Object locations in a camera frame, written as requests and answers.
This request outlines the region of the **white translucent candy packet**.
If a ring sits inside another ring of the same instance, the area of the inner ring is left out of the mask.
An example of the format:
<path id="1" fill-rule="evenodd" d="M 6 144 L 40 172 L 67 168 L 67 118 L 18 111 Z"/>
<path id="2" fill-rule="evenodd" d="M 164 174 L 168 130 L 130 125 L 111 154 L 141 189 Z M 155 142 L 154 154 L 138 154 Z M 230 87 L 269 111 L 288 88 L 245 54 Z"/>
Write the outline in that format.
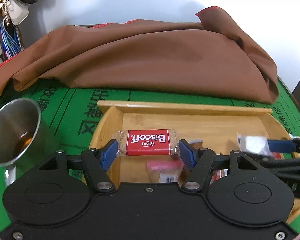
<path id="1" fill-rule="evenodd" d="M 258 154 L 263 156 L 272 156 L 269 149 L 268 140 L 266 137 L 260 136 L 245 136 L 238 134 L 237 143 L 239 150 L 242 152 Z"/>

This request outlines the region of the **red Biscoff biscuit packet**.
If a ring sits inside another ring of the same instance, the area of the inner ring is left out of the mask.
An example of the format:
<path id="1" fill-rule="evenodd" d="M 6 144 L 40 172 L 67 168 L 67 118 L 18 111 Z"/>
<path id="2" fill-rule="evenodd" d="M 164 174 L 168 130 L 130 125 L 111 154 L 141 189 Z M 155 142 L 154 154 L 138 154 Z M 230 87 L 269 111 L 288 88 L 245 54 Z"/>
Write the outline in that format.
<path id="1" fill-rule="evenodd" d="M 178 136 L 174 129 L 143 129 L 118 131 L 118 155 L 179 155 Z"/>

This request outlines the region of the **pink cake packet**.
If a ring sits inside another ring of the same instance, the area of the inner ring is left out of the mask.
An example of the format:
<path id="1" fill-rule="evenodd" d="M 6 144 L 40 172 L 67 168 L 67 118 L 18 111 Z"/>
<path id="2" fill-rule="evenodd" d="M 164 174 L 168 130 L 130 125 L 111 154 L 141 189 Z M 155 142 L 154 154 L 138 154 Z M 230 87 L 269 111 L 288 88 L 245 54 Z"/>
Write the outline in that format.
<path id="1" fill-rule="evenodd" d="M 147 161 L 146 163 L 151 183 L 177 183 L 183 168 L 181 160 Z"/>

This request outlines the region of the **red nut snack packet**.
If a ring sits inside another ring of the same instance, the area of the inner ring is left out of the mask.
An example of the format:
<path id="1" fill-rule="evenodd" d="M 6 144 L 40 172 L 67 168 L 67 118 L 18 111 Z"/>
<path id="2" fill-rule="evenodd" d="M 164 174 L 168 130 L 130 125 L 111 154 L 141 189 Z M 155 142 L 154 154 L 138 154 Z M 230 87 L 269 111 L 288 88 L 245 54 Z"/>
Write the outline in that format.
<path id="1" fill-rule="evenodd" d="M 284 154 L 282 153 L 277 153 L 277 152 L 271 152 L 271 156 L 275 159 L 275 160 L 283 160 Z"/>

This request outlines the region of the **red black coffee sachet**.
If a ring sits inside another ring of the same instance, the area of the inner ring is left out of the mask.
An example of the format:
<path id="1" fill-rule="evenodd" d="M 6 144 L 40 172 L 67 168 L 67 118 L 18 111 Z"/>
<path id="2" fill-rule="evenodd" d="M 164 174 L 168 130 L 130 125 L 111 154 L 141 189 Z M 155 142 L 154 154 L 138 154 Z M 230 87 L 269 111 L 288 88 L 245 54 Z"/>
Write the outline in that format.
<path id="1" fill-rule="evenodd" d="M 212 173 L 210 184 L 214 183 L 215 181 L 227 176 L 227 170 L 214 170 Z"/>

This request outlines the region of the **wooden serving tray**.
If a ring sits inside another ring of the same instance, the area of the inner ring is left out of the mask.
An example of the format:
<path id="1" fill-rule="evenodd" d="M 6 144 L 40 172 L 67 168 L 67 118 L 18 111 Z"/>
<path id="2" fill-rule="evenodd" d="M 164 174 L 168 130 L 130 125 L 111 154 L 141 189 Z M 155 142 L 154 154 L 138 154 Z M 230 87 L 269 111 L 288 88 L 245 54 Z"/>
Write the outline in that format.
<path id="1" fill-rule="evenodd" d="M 178 139 L 223 155 L 238 149 L 239 134 L 290 138 L 267 108 L 104 100 L 97 105 L 103 117 L 90 148 L 102 148 L 118 131 L 131 129 L 174 129 Z"/>

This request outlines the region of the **stainless steel mug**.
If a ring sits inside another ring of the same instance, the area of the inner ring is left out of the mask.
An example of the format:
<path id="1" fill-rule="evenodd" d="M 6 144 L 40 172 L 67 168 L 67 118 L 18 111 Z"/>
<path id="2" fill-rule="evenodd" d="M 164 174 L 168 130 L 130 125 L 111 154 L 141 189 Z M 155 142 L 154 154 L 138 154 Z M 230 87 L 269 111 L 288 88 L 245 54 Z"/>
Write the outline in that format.
<path id="1" fill-rule="evenodd" d="M 5 186 L 59 149 L 59 139 L 43 120 L 38 103 L 15 99 L 0 109 L 0 167 Z"/>

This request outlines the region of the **brown cloth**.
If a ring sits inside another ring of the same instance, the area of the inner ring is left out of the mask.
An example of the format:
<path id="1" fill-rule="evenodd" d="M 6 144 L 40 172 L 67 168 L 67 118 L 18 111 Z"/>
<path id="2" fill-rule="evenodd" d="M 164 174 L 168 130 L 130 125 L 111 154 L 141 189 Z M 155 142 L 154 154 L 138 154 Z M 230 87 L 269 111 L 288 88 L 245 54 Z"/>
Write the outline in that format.
<path id="1" fill-rule="evenodd" d="M 133 20 L 65 25 L 0 65 L 0 96 L 39 79 L 71 88 L 123 88 L 274 103 L 273 59 L 220 7 L 196 23 Z"/>

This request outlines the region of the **white small handbag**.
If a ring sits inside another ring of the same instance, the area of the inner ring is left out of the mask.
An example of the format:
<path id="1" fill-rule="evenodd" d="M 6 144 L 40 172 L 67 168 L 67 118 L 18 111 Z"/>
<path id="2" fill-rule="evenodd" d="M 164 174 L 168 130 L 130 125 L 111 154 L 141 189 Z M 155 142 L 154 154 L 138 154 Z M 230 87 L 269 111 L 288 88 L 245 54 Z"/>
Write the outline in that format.
<path id="1" fill-rule="evenodd" d="M 18 26 L 29 15 L 29 6 L 20 0 L 7 0 L 8 15 L 13 25 Z"/>

